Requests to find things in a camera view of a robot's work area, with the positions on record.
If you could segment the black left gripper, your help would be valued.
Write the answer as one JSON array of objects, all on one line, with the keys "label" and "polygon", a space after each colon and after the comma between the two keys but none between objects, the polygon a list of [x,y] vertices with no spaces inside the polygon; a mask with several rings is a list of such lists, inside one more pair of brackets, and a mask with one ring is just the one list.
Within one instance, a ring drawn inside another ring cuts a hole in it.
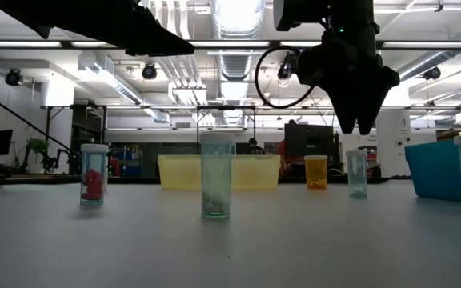
[{"label": "black left gripper", "polygon": [[130,56],[194,53],[135,0],[34,0],[34,30],[47,39],[53,28],[126,48]]}]

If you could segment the red bin shelf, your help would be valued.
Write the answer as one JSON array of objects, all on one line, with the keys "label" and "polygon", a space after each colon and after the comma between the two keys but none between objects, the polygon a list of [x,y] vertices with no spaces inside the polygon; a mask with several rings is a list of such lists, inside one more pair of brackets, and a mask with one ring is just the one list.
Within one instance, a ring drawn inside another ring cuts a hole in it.
[{"label": "red bin shelf", "polygon": [[367,176],[375,176],[376,167],[378,166],[378,151],[376,146],[359,146],[359,150],[366,152]]}]

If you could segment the orange pill bottle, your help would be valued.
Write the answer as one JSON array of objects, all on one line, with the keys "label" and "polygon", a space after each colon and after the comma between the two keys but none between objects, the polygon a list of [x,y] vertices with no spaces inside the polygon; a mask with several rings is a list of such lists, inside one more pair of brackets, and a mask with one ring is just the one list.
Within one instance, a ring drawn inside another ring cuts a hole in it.
[{"label": "orange pill bottle", "polygon": [[327,156],[307,155],[304,157],[306,185],[308,190],[327,188]]}]

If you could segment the blue bottle with red pills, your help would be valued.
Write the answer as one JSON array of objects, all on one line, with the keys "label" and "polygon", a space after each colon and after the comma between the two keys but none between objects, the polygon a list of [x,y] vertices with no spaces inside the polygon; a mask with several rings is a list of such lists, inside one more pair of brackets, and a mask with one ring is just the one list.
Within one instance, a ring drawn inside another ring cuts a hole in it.
[{"label": "blue bottle with red pills", "polygon": [[102,205],[107,187],[109,146],[82,144],[81,205]]}]

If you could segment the blue storage crates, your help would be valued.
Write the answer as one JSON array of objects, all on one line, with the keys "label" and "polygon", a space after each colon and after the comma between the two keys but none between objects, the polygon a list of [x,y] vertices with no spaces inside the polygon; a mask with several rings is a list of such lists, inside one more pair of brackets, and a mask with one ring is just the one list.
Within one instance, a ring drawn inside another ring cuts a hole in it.
[{"label": "blue storage crates", "polygon": [[114,150],[116,176],[134,178],[142,174],[142,151],[139,145],[117,145]]}]

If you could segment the blue plastic bin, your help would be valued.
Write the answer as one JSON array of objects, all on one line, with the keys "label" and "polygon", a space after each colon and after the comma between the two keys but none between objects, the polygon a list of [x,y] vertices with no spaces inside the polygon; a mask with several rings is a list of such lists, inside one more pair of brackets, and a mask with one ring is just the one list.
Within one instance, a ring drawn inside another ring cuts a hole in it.
[{"label": "blue plastic bin", "polygon": [[405,158],[418,197],[461,202],[459,153],[452,140],[406,146]]}]

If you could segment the tall green pill bottle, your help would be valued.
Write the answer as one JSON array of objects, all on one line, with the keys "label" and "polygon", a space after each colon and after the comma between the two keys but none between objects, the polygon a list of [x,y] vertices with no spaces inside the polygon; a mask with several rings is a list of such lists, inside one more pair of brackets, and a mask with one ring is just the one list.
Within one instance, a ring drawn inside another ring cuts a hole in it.
[{"label": "tall green pill bottle", "polygon": [[231,216],[233,134],[207,132],[200,135],[203,218]]}]

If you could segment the green potted plant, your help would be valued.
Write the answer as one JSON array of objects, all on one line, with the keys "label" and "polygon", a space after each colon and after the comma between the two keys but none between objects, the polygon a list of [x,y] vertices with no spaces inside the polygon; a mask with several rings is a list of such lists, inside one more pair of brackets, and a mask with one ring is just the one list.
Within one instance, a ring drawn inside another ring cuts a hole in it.
[{"label": "green potted plant", "polygon": [[36,154],[46,154],[49,150],[49,143],[40,138],[29,138],[26,147]]}]

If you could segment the long light bar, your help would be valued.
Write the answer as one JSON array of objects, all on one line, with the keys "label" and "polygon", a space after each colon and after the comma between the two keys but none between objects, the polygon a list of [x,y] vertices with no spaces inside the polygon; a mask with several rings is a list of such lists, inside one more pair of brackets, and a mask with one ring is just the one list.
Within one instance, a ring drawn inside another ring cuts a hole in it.
[{"label": "long light bar", "polygon": [[[320,44],[320,41],[237,41],[237,40],[192,40],[190,44],[195,49],[209,50],[264,50],[274,46],[293,46],[295,48],[309,48]],[[376,50],[461,50],[461,41],[379,41],[375,43]],[[69,50],[118,50],[118,47],[100,41],[10,41],[0,40],[0,50],[3,49],[69,49]]]}]

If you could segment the white pillar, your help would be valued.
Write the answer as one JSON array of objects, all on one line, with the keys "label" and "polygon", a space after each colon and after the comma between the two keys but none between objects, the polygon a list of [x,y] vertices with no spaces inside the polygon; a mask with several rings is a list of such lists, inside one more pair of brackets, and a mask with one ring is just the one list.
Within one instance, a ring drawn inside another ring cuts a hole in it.
[{"label": "white pillar", "polygon": [[405,146],[411,139],[408,88],[392,88],[375,121],[378,161],[384,178],[409,175]]}]

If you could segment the person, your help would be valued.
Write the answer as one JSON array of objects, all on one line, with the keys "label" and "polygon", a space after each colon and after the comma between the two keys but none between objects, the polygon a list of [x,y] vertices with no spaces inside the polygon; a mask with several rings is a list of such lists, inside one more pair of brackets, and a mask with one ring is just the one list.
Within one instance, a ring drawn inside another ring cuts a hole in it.
[{"label": "person", "polygon": [[247,154],[265,154],[265,150],[258,145],[255,138],[248,140]]},{"label": "person", "polygon": [[280,156],[279,174],[283,177],[290,169],[292,159],[286,152],[286,143],[283,139],[278,145],[278,155]]}]

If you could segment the silver ribbed ceiling duct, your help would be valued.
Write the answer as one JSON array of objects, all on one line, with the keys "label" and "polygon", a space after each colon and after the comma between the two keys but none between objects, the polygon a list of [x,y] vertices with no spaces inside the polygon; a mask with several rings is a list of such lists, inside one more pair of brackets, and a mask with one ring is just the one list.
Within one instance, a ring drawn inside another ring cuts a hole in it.
[{"label": "silver ribbed ceiling duct", "polygon": [[[219,40],[257,39],[265,12],[266,0],[210,0],[214,38]],[[242,81],[249,76],[252,56],[222,55],[218,65],[228,81]]]}]

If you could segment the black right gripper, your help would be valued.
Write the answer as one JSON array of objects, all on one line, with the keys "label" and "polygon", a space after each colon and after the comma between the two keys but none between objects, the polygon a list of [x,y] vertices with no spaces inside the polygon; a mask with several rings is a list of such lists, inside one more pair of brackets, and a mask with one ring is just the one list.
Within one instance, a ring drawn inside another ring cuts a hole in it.
[{"label": "black right gripper", "polygon": [[359,133],[369,134],[390,89],[399,84],[399,74],[383,65],[376,54],[375,36],[380,32],[375,22],[373,0],[328,0],[323,42],[339,40],[358,50],[356,117],[351,112],[347,88],[351,87],[346,47],[327,42],[303,50],[297,60],[299,83],[323,90],[334,108],[340,129],[351,134],[357,121]]}]

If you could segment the black cabinet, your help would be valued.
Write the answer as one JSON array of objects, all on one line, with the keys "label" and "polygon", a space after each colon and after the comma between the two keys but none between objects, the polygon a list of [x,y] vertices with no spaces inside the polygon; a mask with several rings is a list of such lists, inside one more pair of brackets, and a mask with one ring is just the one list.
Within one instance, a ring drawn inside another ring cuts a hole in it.
[{"label": "black cabinet", "polygon": [[77,153],[70,164],[70,172],[81,171],[81,145],[106,143],[107,108],[105,106],[73,105],[70,148]]}]

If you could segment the small teal pill bottle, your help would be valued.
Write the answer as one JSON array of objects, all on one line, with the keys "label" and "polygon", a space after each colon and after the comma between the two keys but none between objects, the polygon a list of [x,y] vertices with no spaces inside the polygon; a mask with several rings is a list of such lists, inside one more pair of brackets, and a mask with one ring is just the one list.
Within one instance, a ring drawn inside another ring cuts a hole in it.
[{"label": "small teal pill bottle", "polygon": [[349,197],[367,198],[367,152],[365,150],[349,150],[347,157],[347,177]]}]

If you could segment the yellow plastic bin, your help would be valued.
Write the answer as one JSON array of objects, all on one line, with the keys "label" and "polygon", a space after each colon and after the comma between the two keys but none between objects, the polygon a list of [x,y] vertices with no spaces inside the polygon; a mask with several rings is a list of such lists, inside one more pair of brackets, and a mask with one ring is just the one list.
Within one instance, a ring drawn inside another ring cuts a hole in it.
[{"label": "yellow plastic bin", "polygon": [[[234,190],[274,190],[279,183],[280,156],[236,155],[232,160]],[[198,155],[159,155],[160,185],[164,190],[200,190],[201,160]]]}]

